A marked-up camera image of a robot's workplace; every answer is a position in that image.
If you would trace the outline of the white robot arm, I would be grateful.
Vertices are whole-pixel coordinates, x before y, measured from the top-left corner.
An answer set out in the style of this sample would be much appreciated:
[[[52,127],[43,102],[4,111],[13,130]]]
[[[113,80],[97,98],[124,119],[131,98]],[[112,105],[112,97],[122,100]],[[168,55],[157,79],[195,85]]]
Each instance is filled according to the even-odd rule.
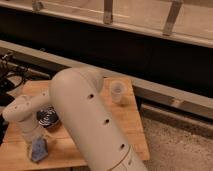
[[[2,115],[18,123],[24,138],[32,141],[42,135],[33,114],[51,106],[91,171],[148,171],[103,103],[102,85],[103,76],[95,68],[64,69],[46,91],[17,97]]]

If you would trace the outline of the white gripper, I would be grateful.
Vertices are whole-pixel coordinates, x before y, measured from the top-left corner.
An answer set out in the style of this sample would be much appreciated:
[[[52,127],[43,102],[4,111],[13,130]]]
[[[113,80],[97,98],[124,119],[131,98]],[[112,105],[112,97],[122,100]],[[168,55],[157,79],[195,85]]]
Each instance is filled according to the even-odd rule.
[[[31,143],[35,139],[40,138],[45,134],[44,128],[39,123],[20,123],[19,129],[23,139],[27,143]]]

